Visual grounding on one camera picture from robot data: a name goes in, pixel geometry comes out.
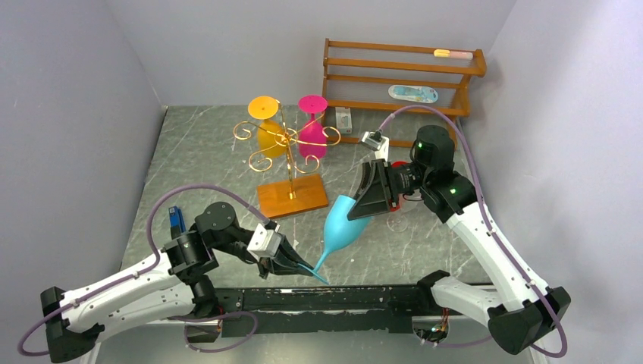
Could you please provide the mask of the light blue wine glass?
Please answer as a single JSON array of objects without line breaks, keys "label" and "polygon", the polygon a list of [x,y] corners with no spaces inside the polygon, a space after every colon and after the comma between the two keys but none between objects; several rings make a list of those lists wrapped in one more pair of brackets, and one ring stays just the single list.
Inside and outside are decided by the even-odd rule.
[{"label": "light blue wine glass", "polygon": [[348,219],[348,213],[354,207],[356,201],[345,195],[339,195],[325,219],[323,230],[324,248],[314,268],[306,268],[302,263],[299,264],[317,278],[323,284],[330,283],[319,273],[319,269],[330,254],[344,249],[354,243],[363,233],[372,217]]}]

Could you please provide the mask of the pink wine glass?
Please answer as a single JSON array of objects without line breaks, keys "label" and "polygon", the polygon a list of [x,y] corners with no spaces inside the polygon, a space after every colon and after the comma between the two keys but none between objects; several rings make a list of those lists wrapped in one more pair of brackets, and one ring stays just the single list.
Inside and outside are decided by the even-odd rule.
[{"label": "pink wine glass", "polygon": [[299,131],[299,153],[302,157],[310,155],[321,159],[327,152],[327,137],[323,134],[323,126],[316,117],[323,115],[328,102],[322,96],[307,95],[298,101],[298,107],[310,116],[309,121]]}]

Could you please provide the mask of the gold wire wine glass rack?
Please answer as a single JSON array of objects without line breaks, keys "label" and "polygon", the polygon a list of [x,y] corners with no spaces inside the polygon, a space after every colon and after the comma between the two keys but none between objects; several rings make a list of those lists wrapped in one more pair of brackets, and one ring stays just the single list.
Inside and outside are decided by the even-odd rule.
[{"label": "gold wire wine glass rack", "polygon": [[[260,211],[269,218],[286,217],[329,205],[322,177],[317,172],[321,166],[321,159],[310,155],[302,157],[299,153],[299,131],[309,120],[299,129],[288,126],[283,106],[280,101],[279,103],[280,109],[271,119],[284,129],[284,133],[278,137],[286,146],[285,153],[280,157],[283,157],[286,162],[287,179],[259,185],[256,188]],[[255,139],[257,142],[256,136],[260,123],[261,121],[254,118],[239,122],[233,130],[235,139]],[[335,127],[323,126],[323,134],[327,137],[327,148],[340,142],[340,132]],[[275,159],[265,157],[258,147],[248,158],[248,165],[257,173],[265,173],[272,169]]]}]

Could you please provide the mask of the orange wine glass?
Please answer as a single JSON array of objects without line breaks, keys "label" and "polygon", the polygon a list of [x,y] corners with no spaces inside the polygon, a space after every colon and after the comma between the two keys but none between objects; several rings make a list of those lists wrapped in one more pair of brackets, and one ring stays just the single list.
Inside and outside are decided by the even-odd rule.
[{"label": "orange wine glass", "polygon": [[257,143],[267,158],[277,158],[285,153],[286,146],[278,135],[284,133],[283,127],[271,118],[280,109],[280,103],[271,96],[258,96],[248,104],[249,115],[261,121],[257,130]]}]

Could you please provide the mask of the red wine glass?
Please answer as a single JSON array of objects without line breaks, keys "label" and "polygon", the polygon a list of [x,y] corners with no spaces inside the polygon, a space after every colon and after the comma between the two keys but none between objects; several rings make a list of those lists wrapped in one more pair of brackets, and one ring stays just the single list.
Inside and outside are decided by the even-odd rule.
[{"label": "red wine glass", "polygon": [[392,168],[399,168],[399,167],[403,167],[403,166],[405,166],[405,165],[408,165],[408,162],[404,162],[404,161],[397,161],[397,162],[392,163],[392,164],[391,164],[391,167],[392,167]]}]

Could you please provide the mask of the clear wine glass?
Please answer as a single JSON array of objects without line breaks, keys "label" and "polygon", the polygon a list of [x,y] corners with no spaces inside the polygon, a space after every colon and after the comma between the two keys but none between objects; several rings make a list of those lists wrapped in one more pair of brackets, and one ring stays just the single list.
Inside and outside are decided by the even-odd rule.
[{"label": "clear wine glass", "polygon": [[405,231],[409,225],[407,214],[411,212],[417,204],[418,203],[416,201],[401,199],[398,207],[389,214],[387,218],[387,227],[396,233]]}]

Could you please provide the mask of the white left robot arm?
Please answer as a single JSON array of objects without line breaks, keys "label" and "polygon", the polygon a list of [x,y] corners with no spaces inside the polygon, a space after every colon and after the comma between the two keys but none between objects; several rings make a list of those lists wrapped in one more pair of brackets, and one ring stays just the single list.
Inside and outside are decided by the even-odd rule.
[{"label": "white left robot arm", "polygon": [[275,221],[242,228],[234,207],[215,202],[192,227],[141,262],[76,290],[51,287],[40,295],[49,315],[45,335],[53,363],[88,353],[97,343],[145,323],[174,317],[211,319],[226,312],[207,275],[215,252],[256,265],[261,278],[311,274]]}]

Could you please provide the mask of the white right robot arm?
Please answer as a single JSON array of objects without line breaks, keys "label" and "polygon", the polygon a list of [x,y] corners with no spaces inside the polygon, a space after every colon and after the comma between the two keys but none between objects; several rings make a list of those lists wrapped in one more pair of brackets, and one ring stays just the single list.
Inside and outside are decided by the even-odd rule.
[{"label": "white right robot arm", "polygon": [[446,129],[421,127],[409,151],[411,161],[387,160],[387,138],[366,132],[361,144],[376,158],[362,165],[362,180],[352,205],[341,217],[359,221],[382,215],[401,196],[419,195],[424,206],[469,248],[495,287],[487,292],[444,271],[418,282],[416,302],[425,314],[454,310],[481,324],[496,344],[516,355],[558,329],[571,303],[563,287],[552,288],[535,274],[492,222],[474,184],[454,169],[455,144]]}]

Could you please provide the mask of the small white box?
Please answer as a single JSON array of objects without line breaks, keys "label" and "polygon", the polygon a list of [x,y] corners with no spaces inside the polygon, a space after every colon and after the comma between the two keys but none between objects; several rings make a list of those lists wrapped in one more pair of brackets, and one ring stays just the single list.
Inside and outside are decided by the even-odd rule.
[{"label": "small white box", "polygon": [[350,108],[335,107],[336,128],[341,134],[351,134],[353,132],[352,115]]}]

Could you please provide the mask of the brown wooden shelf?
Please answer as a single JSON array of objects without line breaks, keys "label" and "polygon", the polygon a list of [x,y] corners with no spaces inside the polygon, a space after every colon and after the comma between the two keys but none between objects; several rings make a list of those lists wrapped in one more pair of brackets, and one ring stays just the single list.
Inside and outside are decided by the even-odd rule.
[{"label": "brown wooden shelf", "polygon": [[330,108],[395,111],[419,103],[450,120],[471,113],[469,85],[487,73],[482,49],[325,39],[322,95]]}]

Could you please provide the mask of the light blue packaged item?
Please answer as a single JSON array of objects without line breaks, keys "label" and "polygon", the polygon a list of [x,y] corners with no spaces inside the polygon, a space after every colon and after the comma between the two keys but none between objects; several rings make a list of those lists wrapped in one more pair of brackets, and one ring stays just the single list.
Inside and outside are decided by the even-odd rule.
[{"label": "light blue packaged item", "polygon": [[429,86],[405,86],[392,85],[388,88],[391,98],[407,101],[431,104],[439,99],[438,92]]}]

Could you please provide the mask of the blue black clip tool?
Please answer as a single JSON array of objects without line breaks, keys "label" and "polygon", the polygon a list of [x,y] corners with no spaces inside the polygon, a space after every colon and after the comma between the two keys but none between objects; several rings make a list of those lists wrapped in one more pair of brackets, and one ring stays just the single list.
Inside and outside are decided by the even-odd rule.
[{"label": "blue black clip tool", "polygon": [[187,231],[182,210],[177,206],[172,206],[168,209],[168,216],[171,238],[176,239]]}]

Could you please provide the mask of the yellow pink tube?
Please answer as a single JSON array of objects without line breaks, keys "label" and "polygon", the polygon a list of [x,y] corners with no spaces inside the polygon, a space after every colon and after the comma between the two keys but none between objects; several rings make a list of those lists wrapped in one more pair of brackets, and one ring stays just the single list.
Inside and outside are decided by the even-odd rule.
[{"label": "yellow pink tube", "polygon": [[467,61],[471,61],[474,58],[474,54],[472,52],[454,51],[449,49],[435,49],[433,51],[433,56],[436,58],[452,58]]}]

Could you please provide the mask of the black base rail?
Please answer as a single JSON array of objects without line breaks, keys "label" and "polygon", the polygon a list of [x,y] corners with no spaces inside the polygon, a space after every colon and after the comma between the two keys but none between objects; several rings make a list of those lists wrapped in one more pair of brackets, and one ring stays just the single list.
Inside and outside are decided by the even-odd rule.
[{"label": "black base rail", "polygon": [[452,315],[422,283],[324,287],[212,288],[197,300],[191,319],[218,319],[224,337],[318,331],[411,334],[415,322]]}]

